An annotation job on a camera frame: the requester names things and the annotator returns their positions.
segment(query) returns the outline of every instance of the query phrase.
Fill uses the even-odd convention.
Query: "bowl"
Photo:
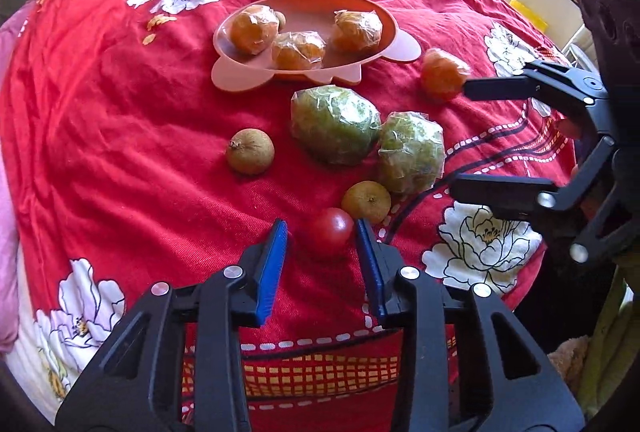
[[[261,0],[287,19],[280,31],[317,31],[327,43],[322,68],[312,70],[279,70],[271,60],[271,50],[255,56],[240,53],[228,39],[234,18],[247,6],[231,13],[222,21],[213,36],[213,45],[220,55],[211,69],[211,81],[219,89],[242,92],[263,85],[273,78],[308,79],[315,84],[341,82],[356,85],[362,80],[362,66],[378,58],[396,63],[415,62],[422,53],[420,44],[409,33],[398,27],[395,18],[382,6],[369,0]],[[382,21],[382,38],[375,52],[346,53],[335,50],[331,44],[335,12],[340,10],[375,11]]]

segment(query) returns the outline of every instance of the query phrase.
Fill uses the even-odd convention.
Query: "green fruit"
[[[442,127],[419,112],[392,112],[380,134],[379,182],[390,192],[428,190],[444,166]]]
[[[380,134],[380,112],[351,89],[322,85],[291,99],[291,133],[328,163],[356,165]]]

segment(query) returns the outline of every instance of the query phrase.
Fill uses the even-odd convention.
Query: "red blanket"
[[[401,336],[369,315],[353,250],[328,263],[298,242],[309,213],[374,178],[375,159],[338,168],[306,154],[289,134],[289,101],[304,82],[240,95],[212,86],[212,33],[252,1],[39,0],[31,14],[2,88],[0,129],[44,375],[62,399],[151,284],[203,281],[281,217],[290,244],[273,316],[241,333],[254,430],[384,432]],[[457,55],[476,77],[557,54],[503,0],[374,1],[423,49]],[[427,113],[447,148],[442,180],[395,199],[375,230],[407,264],[457,287],[485,281],[515,307],[540,267],[540,236],[454,203],[447,185],[460,171],[562,183],[572,147],[555,129],[558,115],[538,102],[429,103],[419,69],[378,60],[357,88],[383,118]],[[248,127],[276,148],[273,166],[251,179],[224,158],[231,136]],[[454,345],[451,336],[452,373]],[[187,360],[186,412],[192,367]]]

